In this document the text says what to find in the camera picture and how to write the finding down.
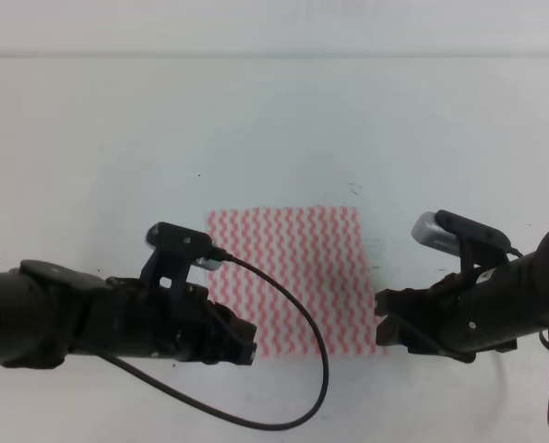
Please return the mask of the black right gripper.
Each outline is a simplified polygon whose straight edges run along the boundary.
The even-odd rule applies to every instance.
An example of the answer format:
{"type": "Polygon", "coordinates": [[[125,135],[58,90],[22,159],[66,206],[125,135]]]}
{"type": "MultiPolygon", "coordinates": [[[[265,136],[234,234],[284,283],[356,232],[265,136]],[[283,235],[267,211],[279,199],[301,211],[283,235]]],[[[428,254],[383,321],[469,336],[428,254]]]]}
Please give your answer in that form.
{"type": "Polygon", "coordinates": [[[410,354],[473,363],[474,353],[455,351],[439,337],[447,320],[456,314],[460,293],[468,287],[464,277],[449,273],[426,289],[386,289],[377,293],[375,314],[384,318],[376,328],[376,345],[401,346],[410,354]]]}

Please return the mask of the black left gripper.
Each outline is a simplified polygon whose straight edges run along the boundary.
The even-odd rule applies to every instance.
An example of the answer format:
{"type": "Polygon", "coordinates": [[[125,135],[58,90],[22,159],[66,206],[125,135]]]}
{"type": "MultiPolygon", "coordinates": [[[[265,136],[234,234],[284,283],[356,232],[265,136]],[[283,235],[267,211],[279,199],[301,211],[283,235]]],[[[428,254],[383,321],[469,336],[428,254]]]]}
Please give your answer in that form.
{"type": "Polygon", "coordinates": [[[172,358],[205,365],[253,364],[257,327],[187,283],[171,296],[139,279],[111,277],[89,311],[89,343],[120,357],[172,358]],[[234,341],[218,339],[217,321],[234,341]]]}

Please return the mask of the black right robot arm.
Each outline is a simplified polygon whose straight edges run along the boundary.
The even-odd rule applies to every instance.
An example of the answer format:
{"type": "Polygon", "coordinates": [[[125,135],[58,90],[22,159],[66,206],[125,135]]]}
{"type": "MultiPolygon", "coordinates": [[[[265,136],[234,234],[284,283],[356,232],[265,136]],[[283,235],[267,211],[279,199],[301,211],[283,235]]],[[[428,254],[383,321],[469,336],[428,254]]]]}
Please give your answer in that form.
{"type": "Polygon", "coordinates": [[[517,340],[549,329],[549,232],[515,260],[495,252],[487,267],[463,263],[427,289],[376,295],[376,345],[465,364],[477,353],[508,352],[517,340]]]}

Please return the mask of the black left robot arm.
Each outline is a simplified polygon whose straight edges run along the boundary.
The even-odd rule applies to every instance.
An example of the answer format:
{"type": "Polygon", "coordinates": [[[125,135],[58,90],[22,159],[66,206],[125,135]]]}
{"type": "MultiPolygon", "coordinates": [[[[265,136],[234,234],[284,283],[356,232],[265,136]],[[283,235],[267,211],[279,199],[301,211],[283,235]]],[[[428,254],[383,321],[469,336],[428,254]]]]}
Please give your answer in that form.
{"type": "Polygon", "coordinates": [[[54,369],[70,354],[251,365],[256,326],[210,301],[188,270],[154,254],[137,278],[39,260],[0,272],[0,365],[54,369]]]}

